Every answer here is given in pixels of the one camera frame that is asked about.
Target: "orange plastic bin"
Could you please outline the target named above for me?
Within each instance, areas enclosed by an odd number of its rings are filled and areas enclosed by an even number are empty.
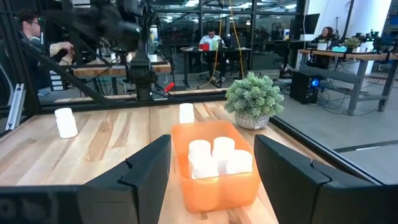
[[[253,172],[223,175],[193,180],[188,174],[188,145],[193,140],[204,139],[211,143],[217,137],[235,140],[235,148],[253,155]],[[185,207],[189,212],[201,213],[213,210],[250,205],[256,199],[260,177],[251,145],[229,121],[209,121],[179,124],[172,128],[174,152],[180,168],[180,183]]]

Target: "blue light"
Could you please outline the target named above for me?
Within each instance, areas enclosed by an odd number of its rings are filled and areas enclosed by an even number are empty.
[[[318,87],[319,86],[319,79],[313,79],[311,82],[312,87]]]

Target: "dark hair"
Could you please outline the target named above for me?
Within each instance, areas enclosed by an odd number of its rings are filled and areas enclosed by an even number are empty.
[[[33,20],[38,17],[39,15],[32,9],[21,9],[17,12],[17,18],[20,25],[22,25],[23,22],[32,24]]]
[[[328,36],[330,36],[330,35],[333,34],[333,28],[331,28],[331,27],[324,27],[324,28],[322,29],[322,31],[323,31],[324,29],[327,29],[327,30],[328,30]]]

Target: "yellow cable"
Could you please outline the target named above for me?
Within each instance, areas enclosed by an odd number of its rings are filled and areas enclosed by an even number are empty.
[[[220,38],[221,38],[221,27],[222,27],[222,26],[223,26],[223,18],[220,16],[220,28],[218,29],[218,35],[220,36]],[[212,81],[212,79],[213,79],[213,77],[214,77],[214,74],[215,74],[215,72],[216,72],[218,48],[219,48],[219,46],[217,45],[217,49],[216,49],[216,59],[215,59],[215,62],[214,62],[213,74],[211,75],[210,80],[209,80],[206,84],[204,84],[204,85],[202,85],[202,86],[198,86],[198,87],[196,87],[196,88],[192,88],[191,90],[198,90],[198,89],[203,88],[203,87],[205,87],[205,86],[207,86],[207,85],[209,85],[209,84],[211,83],[211,81]]]
[[[232,6],[232,0],[229,0],[229,5]],[[234,13],[233,13],[232,8],[230,8],[230,9],[231,9],[231,17],[233,18],[234,17]],[[241,44],[239,43],[238,35],[236,34],[236,27],[235,27],[235,21],[234,20],[232,20],[232,26],[234,27],[234,34],[235,34],[235,38],[236,38],[236,41],[237,41],[238,47],[239,47],[239,56],[240,56],[240,61],[241,61],[241,71],[242,71],[242,75],[244,75],[244,73],[243,73],[243,62],[242,62],[242,49],[241,49]]]

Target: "potted plant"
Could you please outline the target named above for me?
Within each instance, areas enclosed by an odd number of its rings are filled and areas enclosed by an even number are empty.
[[[355,48],[357,48],[361,44],[361,41],[356,38],[348,38],[344,41],[343,46],[347,48],[346,53],[352,53]]]
[[[283,112],[284,96],[268,77],[258,78],[249,72],[244,80],[236,80],[226,93],[225,109],[235,112],[236,123],[247,129],[264,128],[269,118]]]

